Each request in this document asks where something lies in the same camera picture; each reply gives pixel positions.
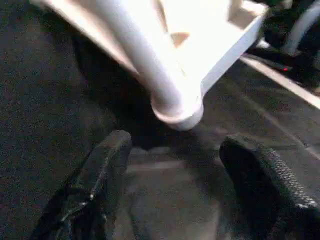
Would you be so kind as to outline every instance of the black device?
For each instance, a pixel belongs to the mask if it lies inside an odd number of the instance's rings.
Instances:
[[[100,142],[48,203],[30,240],[111,240],[131,147],[122,130]]]
[[[292,159],[283,159],[276,150],[241,135],[224,140],[220,159],[233,181],[253,239],[282,240],[287,234],[319,239],[318,182],[295,174],[312,175],[312,162],[289,167]]]
[[[288,54],[283,48],[290,41],[289,36],[298,21],[302,21],[303,14],[317,12],[318,8],[320,1],[295,0],[291,8],[273,12],[263,23],[264,40],[272,48],[251,47],[246,53],[282,72],[310,72],[320,49],[320,14],[308,23],[306,29],[301,30],[303,34],[294,54]]]

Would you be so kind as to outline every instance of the white cable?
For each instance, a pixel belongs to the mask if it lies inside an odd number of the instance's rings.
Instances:
[[[283,52],[293,56],[296,53],[298,45],[312,27],[312,25],[320,17],[320,0],[316,0],[311,6],[299,17],[298,21],[293,25],[286,42],[282,48]]]

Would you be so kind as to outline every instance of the textured black pad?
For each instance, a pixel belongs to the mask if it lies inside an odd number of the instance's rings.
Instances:
[[[318,201],[276,151],[235,135],[222,143],[220,158],[257,237],[277,239],[302,228],[316,238]]]

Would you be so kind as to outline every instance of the white edge strip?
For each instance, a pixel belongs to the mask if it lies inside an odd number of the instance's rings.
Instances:
[[[305,90],[304,88],[300,87],[289,78],[283,76],[282,74],[269,68],[268,66],[264,65],[263,63],[257,60],[249,59],[243,56],[240,58],[240,60],[246,63],[247,65],[255,68],[257,71],[264,74],[265,76],[275,81],[276,83],[280,84],[284,88],[288,89],[292,93],[296,94],[297,96],[305,100],[310,105],[320,109],[320,98],[313,95],[312,93]]]

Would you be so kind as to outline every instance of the black fabric surface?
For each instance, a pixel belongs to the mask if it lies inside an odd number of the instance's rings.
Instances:
[[[116,239],[130,239],[132,232],[148,239],[250,238],[216,155],[227,134],[283,148],[297,174],[312,166],[306,187],[319,179],[319,110],[244,63],[208,92],[201,123],[181,133],[157,121],[134,79],[88,42],[86,69],[79,71],[73,30],[57,17],[6,1],[1,31],[4,239],[30,235],[55,191],[115,126],[128,131],[134,145]]]

